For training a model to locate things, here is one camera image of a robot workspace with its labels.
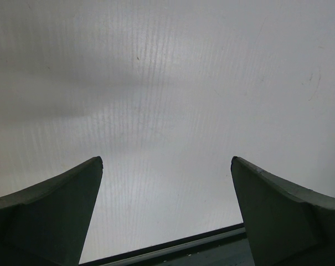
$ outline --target scratch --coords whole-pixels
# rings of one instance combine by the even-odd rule
[[[265,17],[265,19],[263,20],[263,23],[262,23],[262,26],[261,26],[261,28],[260,28],[260,31],[259,31],[258,34],[257,34],[256,40],[255,40],[255,44],[256,44],[256,42],[257,42],[257,40],[258,40],[258,37],[259,37],[260,34],[261,34],[261,31],[262,31],[262,29],[263,29],[263,26],[264,26],[264,24],[265,24],[265,22],[266,22],[267,17]]]
[[[220,93],[218,93],[217,90],[214,89],[214,91],[215,91],[216,94],[218,94],[221,97]]]
[[[317,81],[317,86],[316,86],[316,89],[315,91],[313,92],[313,94],[311,95],[309,101],[312,100],[312,98],[315,96],[315,94],[317,93],[318,91],[318,87],[320,86],[320,81],[321,81],[321,68],[318,68],[318,81]]]

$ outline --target white surface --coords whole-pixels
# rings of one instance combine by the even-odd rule
[[[81,262],[241,222],[234,155],[335,196],[335,1],[0,0],[0,196],[97,155]]]

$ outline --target black strip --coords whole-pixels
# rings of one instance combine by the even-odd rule
[[[131,252],[111,256],[111,257],[104,258],[104,259],[94,260],[92,262],[87,262],[87,263],[81,264],[80,266],[101,266],[101,265],[105,265],[105,264],[108,264],[108,263],[118,262],[120,260],[129,259],[129,258],[133,258],[133,257],[137,257],[137,256],[142,256],[142,255],[147,254],[147,253],[157,252],[157,251],[162,250],[162,249],[175,247],[177,245],[182,245],[182,244],[186,244],[186,243],[189,243],[189,242],[192,242],[192,241],[201,240],[203,238],[217,236],[219,234],[231,232],[233,230],[241,229],[241,228],[244,228],[243,223],[236,224],[234,226],[228,226],[228,227],[217,229],[217,230],[213,230],[213,231],[202,233],[202,234],[197,234],[197,235],[191,236],[191,237],[186,237],[186,238],[170,241],[170,242],[159,244],[159,245],[154,245],[153,247],[142,248],[142,249],[139,249],[139,250],[134,250],[134,251],[131,251]],[[242,233],[242,234],[239,234],[237,236],[232,236],[232,237],[229,237],[229,238],[230,238],[231,241],[235,241],[236,239],[246,238],[246,234]],[[212,243],[207,243],[207,244],[204,244],[204,245],[200,245],[198,247],[190,248],[188,250],[185,249],[185,250],[182,250],[181,252],[183,254],[185,254],[186,252],[190,252],[190,253],[198,252],[200,250],[205,250],[205,249],[208,249],[208,248],[215,247],[215,245],[219,245],[221,242],[224,243],[225,239],[220,239],[218,241],[214,241]],[[177,257],[178,253],[179,252],[174,252],[171,255],[174,256],[174,257]]]

